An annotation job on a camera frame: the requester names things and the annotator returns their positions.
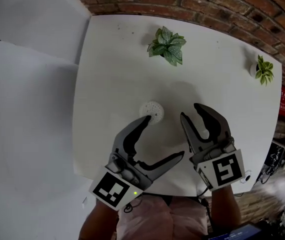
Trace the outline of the person's left forearm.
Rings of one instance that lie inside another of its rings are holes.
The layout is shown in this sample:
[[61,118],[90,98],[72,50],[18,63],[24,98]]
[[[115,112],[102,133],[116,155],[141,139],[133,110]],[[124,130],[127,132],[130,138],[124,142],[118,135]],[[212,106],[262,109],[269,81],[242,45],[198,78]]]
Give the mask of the person's left forearm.
[[96,204],[85,219],[78,240],[111,240],[116,231],[118,212],[96,199]]

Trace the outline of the white table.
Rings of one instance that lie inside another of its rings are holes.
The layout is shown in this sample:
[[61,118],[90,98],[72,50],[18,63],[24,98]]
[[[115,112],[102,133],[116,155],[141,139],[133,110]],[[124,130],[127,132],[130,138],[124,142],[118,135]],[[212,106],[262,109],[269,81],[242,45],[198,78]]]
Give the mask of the white table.
[[[186,40],[182,65],[149,57],[149,44],[165,26]],[[273,64],[267,86],[250,75],[258,55]],[[206,185],[194,170],[180,114],[190,117],[203,138],[208,131],[194,103],[224,116],[235,147],[241,150],[246,183],[252,189],[268,154],[281,100],[282,66],[256,47],[230,35],[188,22],[141,15],[98,15],[89,22],[76,79],[73,107],[73,154],[77,174],[93,179],[108,163],[115,136],[139,118],[140,107],[156,101],[161,122],[148,126],[135,145],[137,161],[149,165],[184,151],[183,159],[158,178],[149,193],[196,196]]]

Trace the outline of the person's pink clothing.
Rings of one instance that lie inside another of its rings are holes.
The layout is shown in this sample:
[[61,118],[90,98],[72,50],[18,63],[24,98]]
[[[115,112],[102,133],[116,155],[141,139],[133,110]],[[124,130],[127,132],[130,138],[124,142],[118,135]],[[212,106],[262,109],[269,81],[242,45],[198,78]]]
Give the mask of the person's pink clothing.
[[196,200],[143,195],[132,211],[118,212],[117,240],[201,240],[208,234],[207,211]]

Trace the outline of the person's right forearm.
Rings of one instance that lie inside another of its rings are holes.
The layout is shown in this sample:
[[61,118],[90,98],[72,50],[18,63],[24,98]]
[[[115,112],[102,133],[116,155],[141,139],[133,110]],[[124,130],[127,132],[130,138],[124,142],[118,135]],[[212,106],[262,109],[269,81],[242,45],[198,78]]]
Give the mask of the person's right forearm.
[[212,228],[217,232],[231,231],[241,224],[241,212],[231,185],[217,189],[211,195]]

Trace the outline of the dark screen device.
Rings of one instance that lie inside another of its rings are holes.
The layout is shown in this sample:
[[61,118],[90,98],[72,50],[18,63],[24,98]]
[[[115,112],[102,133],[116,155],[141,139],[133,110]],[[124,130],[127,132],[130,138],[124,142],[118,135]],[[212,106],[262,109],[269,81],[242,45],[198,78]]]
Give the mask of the dark screen device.
[[203,236],[201,240],[260,240],[264,232],[253,223],[244,223],[228,232],[211,233]]

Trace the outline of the yellow-green plant in white pot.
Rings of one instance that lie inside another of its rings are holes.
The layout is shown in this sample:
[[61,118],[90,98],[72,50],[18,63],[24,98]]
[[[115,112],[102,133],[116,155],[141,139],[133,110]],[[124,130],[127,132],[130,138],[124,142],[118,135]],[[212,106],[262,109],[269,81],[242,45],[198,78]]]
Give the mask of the yellow-green plant in white pot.
[[262,55],[257,55],[257,62],[254,62],[249,69],[249,74],[256,80],[259,80],[261,85],[267,86],[274,79],[274,65],[265,61]]

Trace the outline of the white round perforated cap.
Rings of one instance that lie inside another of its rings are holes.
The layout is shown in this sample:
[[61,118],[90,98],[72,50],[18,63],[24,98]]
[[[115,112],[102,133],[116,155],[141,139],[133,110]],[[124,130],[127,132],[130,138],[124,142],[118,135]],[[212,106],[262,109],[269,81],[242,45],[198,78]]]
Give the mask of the white round perforated cap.
[[160,123],[165,116],[163,107],[156,101],[148,101],[144,103],[139,109],[139,116],[151,116],[149,125],[155,125]]

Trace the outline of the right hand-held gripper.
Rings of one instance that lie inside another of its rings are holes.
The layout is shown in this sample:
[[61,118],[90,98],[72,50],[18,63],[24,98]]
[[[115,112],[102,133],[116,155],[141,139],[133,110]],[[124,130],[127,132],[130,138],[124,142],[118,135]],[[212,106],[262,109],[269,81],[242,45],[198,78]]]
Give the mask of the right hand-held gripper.
[[[243,156],[236,149],[235,140],[227,120],[213,108],[194,103],[194,108],[202,118],[208,138],[202,138],[191,119],[180,113],[180,123],[186,135],[189,149],[194,153],[190,158],[195,171],[200,175],[209,191],[227,187],[245,177]],[[214,144],[202,148],[203,143]]]

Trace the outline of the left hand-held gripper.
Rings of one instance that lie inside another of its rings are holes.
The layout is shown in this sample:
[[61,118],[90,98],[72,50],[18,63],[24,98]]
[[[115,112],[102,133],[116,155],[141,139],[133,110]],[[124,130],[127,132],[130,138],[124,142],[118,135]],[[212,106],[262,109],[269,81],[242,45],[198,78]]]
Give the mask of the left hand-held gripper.
[[174,153],[152,165],[136,162],[136,168],[126,160],[137,154],[135,144],[148,126],[152,116],[140,117],[116,136],[108,164],[101,167],[94,178],[89,192],[99,201],[119,211],[149,188],[153,181],[172,169],[184,157],[185,152]]

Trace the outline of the white-veined green potted plant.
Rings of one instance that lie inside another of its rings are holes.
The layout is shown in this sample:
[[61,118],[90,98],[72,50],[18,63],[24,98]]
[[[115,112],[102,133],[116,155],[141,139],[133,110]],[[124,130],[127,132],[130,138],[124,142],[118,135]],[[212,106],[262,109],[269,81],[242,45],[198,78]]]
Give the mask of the white-veined green potted plant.
[[159,28],[155,39],[148,45],[149,57],[160,56],[170,65],[176,67],[183,64],[182,47],[187,43],[184,36],[173,33],[167,27]]

